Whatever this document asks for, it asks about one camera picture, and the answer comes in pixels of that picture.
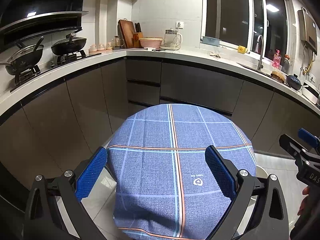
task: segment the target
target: stool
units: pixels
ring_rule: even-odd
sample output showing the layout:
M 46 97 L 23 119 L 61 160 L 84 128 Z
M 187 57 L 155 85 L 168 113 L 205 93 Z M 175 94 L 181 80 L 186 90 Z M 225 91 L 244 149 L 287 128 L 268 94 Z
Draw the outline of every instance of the stool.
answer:
M 107 147 L 117 227 L 133 239 L 205 239 L 230 204 L 205 162 L 209 145 L 255 176 L 250 140 L 216 112 L 164 104 L 129 117 Z

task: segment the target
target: metal screw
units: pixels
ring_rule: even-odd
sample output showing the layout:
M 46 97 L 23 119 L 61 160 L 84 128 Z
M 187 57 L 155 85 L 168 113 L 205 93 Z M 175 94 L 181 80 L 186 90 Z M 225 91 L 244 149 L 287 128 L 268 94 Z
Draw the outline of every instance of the metal screw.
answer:
M 42 175 L 37 175 L 36 176 L 36 181 L 41 181 L 41 179 L 42 179 Z
M 272 179 L 272 180 L 277 180 L 278 178 L 277 178 L 277 176 L 276 176 L 276 175 L 271 174 L 271 175 L 270 175 L 270 179 Z
M 72 171 L 66 171 L 66 172 L 64 173 L 64 176 L 65 176 L 65 177 L 70 177 L 70 176 L 72 176 Z
M 243 177 L 246 177 L 246 176 L 248 176 L 248 172 L 246 170 L 241 170 L 240 175 Z

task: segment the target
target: human hand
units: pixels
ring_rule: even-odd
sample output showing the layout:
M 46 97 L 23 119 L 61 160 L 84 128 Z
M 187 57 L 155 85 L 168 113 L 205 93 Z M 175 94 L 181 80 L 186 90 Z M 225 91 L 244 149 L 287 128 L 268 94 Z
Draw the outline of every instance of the human hand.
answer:
M 302 191 L 302 195 L 309 195 L 309 191 L 310 191 L 310 187 L 306 187 L 303 191 Z M 301 202 L 301 205 L 300 205 L 300 208 L 299 208 L 299 211 L 298 211 L 298 216 L 300 216 L 306 206 L 306 203 L 307 203 L 307 199 L 308 199 L 308 196 L 306 196 L 302 202 Z

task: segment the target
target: faucet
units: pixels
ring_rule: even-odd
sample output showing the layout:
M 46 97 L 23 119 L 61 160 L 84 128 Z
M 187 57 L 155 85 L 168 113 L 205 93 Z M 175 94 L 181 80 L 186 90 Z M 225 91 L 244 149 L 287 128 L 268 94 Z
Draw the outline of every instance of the faucet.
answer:
M 259 71 L 263 68 L 262 54 L 263 54 L 264 41 L 263 41 L 263 36 L 261 34 L 258 36 L 256 48 L 254 49 L 254 52 L 256 52 L 256 53 L 259 53 L 259 41 L 260 40 L 261 40 L 261 52 L 260 52 L 260 59 L 259 59 L 258 68 L 257 68 L 257 70 L 259 70 Z

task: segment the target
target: white floor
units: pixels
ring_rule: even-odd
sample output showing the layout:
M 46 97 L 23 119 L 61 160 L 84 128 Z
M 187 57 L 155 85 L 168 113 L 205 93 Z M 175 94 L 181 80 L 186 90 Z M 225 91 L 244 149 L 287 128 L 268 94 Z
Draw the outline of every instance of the white floor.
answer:
M 278 158 L 268 155 L 256 154 L 257 165 L 263 167 L 268 174 L 276 174 L 284 193 L 288 211 L 290 229 L 298 219 L 297 212 L 304 196 L 302 190 L 305 184 L 298 181 L 298 172 L 294 160 Z M 106 169 L 101 172 L 88 198 L 82 199 L 82 204 L 87 210 L 94 223 L 108 240 L 130 240 L 120 231 L 113 220 L 113 208 L 116 197 L 116 182 L 112 179 Z M 58 206 L 69 233 L 78 236 L 63 206 L 62 199 L 58 200 Z M 241 234 L 249 221 L 254 205 L 248 207 L 247 213 L 241 222 L 238 232 Z

